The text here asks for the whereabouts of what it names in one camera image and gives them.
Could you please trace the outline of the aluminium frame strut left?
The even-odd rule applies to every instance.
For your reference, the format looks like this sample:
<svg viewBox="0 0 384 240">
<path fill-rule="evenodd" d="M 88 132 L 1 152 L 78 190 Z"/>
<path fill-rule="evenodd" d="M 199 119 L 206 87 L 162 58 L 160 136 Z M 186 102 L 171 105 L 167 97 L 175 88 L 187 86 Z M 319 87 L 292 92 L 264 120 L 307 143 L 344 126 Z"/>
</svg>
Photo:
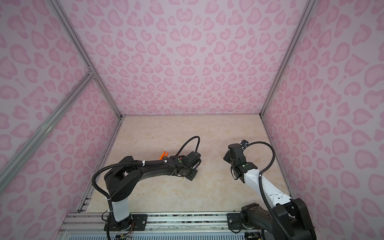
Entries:
<svg viewBox="0 0 384 240">
<path fill-rule="evenodd" d="M 1 172 L 1 193 L 5 191 L 8 185 L 21 171 L 32 154 L 41 146 L 51 131 L 57 126 L 62 117 L 67 113 L 69 108 L 76 102 L 83 91 L 88 87 L 94 79 L 95 73 L 90 71 L 81 82 L 76 85 L 68 96 L 58 105 L 53 113 L 41 124 L 34 132 L 32 137 L 20 148 L 20 151 L 14 155 L 12 160 L 6 165 Z"/>
</svg>

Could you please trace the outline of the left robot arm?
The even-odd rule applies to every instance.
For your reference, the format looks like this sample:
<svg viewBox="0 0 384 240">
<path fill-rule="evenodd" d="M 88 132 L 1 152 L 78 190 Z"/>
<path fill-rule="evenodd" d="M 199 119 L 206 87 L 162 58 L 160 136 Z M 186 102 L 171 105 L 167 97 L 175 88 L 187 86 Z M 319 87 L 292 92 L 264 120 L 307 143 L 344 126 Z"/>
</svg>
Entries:
<svg viewBox="0 0 384 240">
<path fill-rule="evenodd" d="M 192 181 L 198 173 L 201 155 L 191 152 L 186 156 L 163 157 L 157 161 L 138 161 L 132 156 L 119 163 L 101 168 L 92 177 L 92 186 L 107 198 L 111 218 L 122 223 L 131 217 L 129 196 L 141 180 L 159 176 L 174 176 Z"/>
</svg>

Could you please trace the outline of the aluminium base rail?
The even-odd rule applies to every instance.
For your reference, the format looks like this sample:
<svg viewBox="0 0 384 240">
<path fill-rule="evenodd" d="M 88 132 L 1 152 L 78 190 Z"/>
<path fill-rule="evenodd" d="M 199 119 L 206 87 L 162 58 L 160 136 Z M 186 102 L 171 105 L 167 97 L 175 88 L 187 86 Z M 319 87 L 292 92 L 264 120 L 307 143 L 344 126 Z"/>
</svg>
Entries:
<svg viewBox="0 0 384 240">
<path fill-rule="evenodd" d="M 278 207 L 276 218 L 260 206 L 239 212 L 132 213 L 117 222 L 101 213 L 68 214 L 58 240 L 315 240 L 309 214 Z"/>
</svg>

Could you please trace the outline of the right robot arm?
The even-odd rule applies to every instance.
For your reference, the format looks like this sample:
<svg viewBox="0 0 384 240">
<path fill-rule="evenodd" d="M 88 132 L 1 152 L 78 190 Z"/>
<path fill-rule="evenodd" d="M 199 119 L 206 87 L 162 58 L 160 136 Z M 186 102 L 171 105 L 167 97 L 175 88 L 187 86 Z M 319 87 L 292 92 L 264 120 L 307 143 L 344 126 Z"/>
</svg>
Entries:
<svg viewBox="0 0 384 240">
<path fill-rule="evenodd" d="M 264 177 L 275 162 L 275 150 L 269 143 L 257 143 L 272 151 L 272 159 L 264 169 L 260 170 L 246 160 L 244 151 L 252 146 L 246 140 L 229 145 L 224 161 L 231 165 L 233 178 L 252 188 L 262 198 L 266 208 L 257 203 L 242 207 L 238 221 L 228 220 L 229 229 L 235 234 L 242 229 L 258 230 L 257 235 L 249 236 L 259 240 L 315 240 L 315 228 L 305 202 L 283 193 Z"/>
</svg>

